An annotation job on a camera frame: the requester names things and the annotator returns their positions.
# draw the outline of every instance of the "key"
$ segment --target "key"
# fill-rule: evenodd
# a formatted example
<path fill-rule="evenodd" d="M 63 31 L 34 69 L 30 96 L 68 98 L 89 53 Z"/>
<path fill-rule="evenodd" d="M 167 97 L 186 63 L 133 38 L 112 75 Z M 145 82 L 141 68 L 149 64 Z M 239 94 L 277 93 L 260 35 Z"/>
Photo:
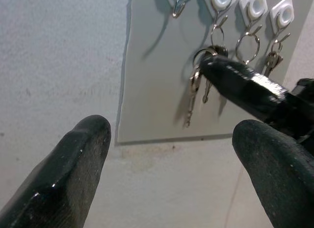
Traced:
<path fill-rule="evenodd" d="M 197 94 L 198 89 L 200 88 L 200 85 L 201 85 L 201 77 L 202 76 L 200 74 L 199 66 L 197 66 L 194 68 L 193 74 L 190 77 L 190 81 L 189 81 L 190 82 L 189 83 L 190 100 L 189 100 L 188 111 L 187 111 L 187 116 L 186 116 L 186 120 L 185 120 L 185 127 L 189 127 L 191 124 L 191 117 L 193 114 L 196 94 Z"/>
<path fill-rule="evenodd" d="M 225 47 L 215 45 L 215 46 L 210 46 L 209 48 L 214 49 L 219 55 L 224 55 L 228 57 L 228 50 Z M 205 88 L 205 93 L 203 95 L 203 103 L 208 102 L 208 95 L 209 95 L 209 91 L 211 87 L 212 87 L 212 83 L 208 79 L 206 79 L 206 88 Z"/>
<path fill-rule="evenodd" d="M 283 57 L 276 51 L 272 51 L 266 58 L 266 70 L 264 75 L 269 77 L 270 73 L 283 61 Z"/>

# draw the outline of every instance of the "white wall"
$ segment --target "white wall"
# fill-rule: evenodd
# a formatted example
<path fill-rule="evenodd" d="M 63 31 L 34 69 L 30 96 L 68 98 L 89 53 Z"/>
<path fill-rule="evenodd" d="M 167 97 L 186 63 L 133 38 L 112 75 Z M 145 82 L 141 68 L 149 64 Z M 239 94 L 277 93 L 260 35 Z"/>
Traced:
<path fill-rule="evenodd" d="M 78 121 L 115 132 L 128 0 L 0 0 L 0 207 Z M 286 78 L 314 77 L 314 7 Z M 112 147 L 85 227 L 270 224 L 230 139 Z"/>

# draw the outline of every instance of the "key holder board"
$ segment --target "key holder board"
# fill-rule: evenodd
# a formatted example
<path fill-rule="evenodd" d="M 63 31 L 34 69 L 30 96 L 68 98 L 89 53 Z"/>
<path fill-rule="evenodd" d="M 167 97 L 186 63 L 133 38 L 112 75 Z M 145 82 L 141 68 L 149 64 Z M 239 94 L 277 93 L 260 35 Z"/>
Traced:
<path fill-rule="evenodd" d="M 236 0 L 223 24 L 229 58 L 237 60 L 237 40 L 246 26 Z M 281 0 L 267 0 L 268 11 L 252 29 L 258 32 L 261 49 L 249 66 L 262 73 L 274 37 L 269 10 Z M 270 79 L 282 83 L 313 0 L 293 0 L 294 21 L 282 33 L 291 36 L 284 41 L 282 63 Z M 212 16 L 204 0 L 190 0 L 182 14 L 172 18 L 168 0 L 131 0 L 129 41 L 124 66 L 124 86 L 117 142 L 139 142 L 182 139 L 231 134 L 240 121 L 253 117 L 221 96 L 212 87 L 209 100 L 203 104 L 205 78 L 198 91 L 189 128 L 184 127 L 188 109 L 188 79 L 192 58 L 201 48 L 208 47 Z M 255 41 L 243 42 L 241 52 L 250 57 L 256 50 Z"/>

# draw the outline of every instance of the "metal key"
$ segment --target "metal key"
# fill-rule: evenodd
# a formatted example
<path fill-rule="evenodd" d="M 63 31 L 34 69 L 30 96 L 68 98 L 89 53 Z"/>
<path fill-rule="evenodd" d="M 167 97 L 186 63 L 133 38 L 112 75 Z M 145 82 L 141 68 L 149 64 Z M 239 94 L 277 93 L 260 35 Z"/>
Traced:
<path fill-rule="evenodd" d="M 219 55 L 224 55 L 228 57 L 228 50 L 225 47 L 215 45 L 215 46 L 210 46 L 209 48 L 214 49 Z M 206 88 L 205 88 L 205 93 L 203 95 L 203 103 L 208 102 L 208 95 L 209 95 L 209 91 L 211 87 L 212 87 L 212 83 L 208 79 L 206 79 Z"/>
<path fill-rule="evenodd" d="M 283 61 L 283 57 L 276 51 L 271 51 L 266 58 L 266 70 L 264 75 L 269 77 L 270 73 Z"/>
<path fill-rule="evenodd" d="M 196 66 L 194 68 L 193 74 L 189 80 L 190 100 L 189 100 L 189 106 L 188 106 L 187 116 L 186 116 L 186 120 L 185 120 L 185 127 L 189 127 L 191 124 L 191 117 L 193 114 L 196 94 L 197 94 L 198 89 L 200 88 L 200 85 L 201 85 L 201 77 L 202 76 L 200 73 L 200 68 L 199 68 L 199 66 Z"/>

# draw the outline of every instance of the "silver key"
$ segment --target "silver key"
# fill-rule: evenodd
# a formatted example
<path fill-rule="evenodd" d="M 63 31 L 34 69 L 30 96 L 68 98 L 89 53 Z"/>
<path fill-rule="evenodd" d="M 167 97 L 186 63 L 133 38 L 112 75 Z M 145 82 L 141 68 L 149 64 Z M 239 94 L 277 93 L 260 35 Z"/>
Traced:
<path fill-rule="evenodd" d="M 276 51 L 272 51 L 266 58 L 266 70 L 264 75 L 269 77 L 270 73 L 283 61 L 283 57 Z"/>
<path fill-rule="evenodd" d="M 200 84 L 201 84 L 201 73 L 200 73 L 199 66 L 197 66 L 193 69 L 193 73 L 189 81 L 190 100 L 189 100 L 188 111 L 187 111 L 187 116 L 185 120 L 185 127 L 189 127 L 191 124 L 191 117 L 193 114 L 196 94 L 198 92 L 198 89 L 200 88 Z"/>
<path fill-rule="evenodd" d="M 203 95 L 203 103 L 208 102 L 208 95 L 209 95 L 211 86 L 212 86 L 212 83 L 208 79 L 206 79 L 206 88 L 205 88 L 205 93 Z"/>

